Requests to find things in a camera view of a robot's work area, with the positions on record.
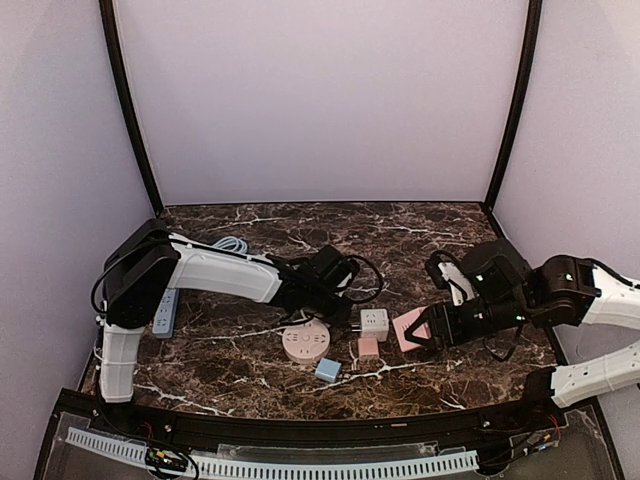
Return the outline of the pink cube socket adapter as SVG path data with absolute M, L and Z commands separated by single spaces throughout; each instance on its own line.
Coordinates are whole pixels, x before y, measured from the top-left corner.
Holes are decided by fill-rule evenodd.
M 431 339 L 431 332 L 429 330 L 429 327 L 425 323 L 417 325 L 410 332 L 412 337 L 421 339 L 422 343 L 408 340 L 406 337 L 406 332 L 419 319 L 424 310 L 425 307 L 418 307 L 404 314 L 401 314 L 392 320 L 392 326 L 397 338 L 397 343 L 402 353 L 416 351 L 418 349 L 421 349 L 429 354 L 434 354 L 437 352 L 437 350 L 432 345 L 425 345 L 425 342 Z

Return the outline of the pink round power socket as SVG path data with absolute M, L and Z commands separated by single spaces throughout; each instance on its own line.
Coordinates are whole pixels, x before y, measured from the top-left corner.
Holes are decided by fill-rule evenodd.
M 330 332 L 325 324 L 318 320 L 289 326 L 283 331 L 282 346 L 291 361 L 311 365 L 328 353 Z

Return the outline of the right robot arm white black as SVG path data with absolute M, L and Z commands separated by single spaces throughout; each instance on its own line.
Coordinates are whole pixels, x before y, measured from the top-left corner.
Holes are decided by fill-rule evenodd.
M 424 308 L 401 338 L 438 353 L 503 330 L 558 325 L 639 327 L 639 283 L 601 261 L 555 255 L 533 268 L 505 239 L 481 243 L 462 259 L 437 250 L 425 269 L 451 298 Z M 527 375 L 523 398 L 559 408 L 639 381 L 639 344 L 578 364 Z

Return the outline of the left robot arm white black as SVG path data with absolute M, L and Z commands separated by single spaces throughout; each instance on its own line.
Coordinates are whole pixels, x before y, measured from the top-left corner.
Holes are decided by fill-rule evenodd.
M 105 261 L 90 300 L 102 328 L 98 392 L 110 404 L 131 401 L 141 336 L 168 289 L 249 299 L 328 322 L 348 318 L 345 290 L 357 262 L 326 245 L 310 257 L 248 255 L 189 240 L 157 218 L 144 222 Z

